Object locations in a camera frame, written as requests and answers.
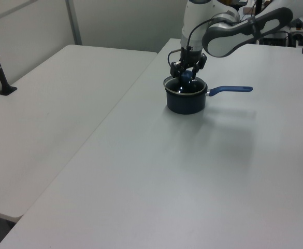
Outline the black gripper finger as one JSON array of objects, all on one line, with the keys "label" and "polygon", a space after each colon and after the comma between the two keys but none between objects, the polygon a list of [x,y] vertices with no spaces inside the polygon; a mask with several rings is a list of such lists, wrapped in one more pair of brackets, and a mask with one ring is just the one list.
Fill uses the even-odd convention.
[{"label": "black gripper finger", "polygon": [[170,63],[170,74],[172,78],[180,77],[183,73],[183,67],[181,61]]},{"label": "black gripper finger", "polygon": [[202,53],[199,60],[193,65],[192,78],[196,78],[196,74],[204,68],[206,61],[207,61],[207,56],[204,53]]}]

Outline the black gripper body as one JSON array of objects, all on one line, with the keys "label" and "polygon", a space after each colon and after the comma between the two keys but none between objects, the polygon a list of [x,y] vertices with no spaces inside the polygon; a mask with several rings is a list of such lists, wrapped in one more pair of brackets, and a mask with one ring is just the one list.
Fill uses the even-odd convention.
[{"label": "black gripper body", "polygon": [[197,63],[201,57],[200,51],[188,51],[185,48],[181,48],[180,52],[180,65],[184,68],[190,68],[194,66],[194,63]]}]

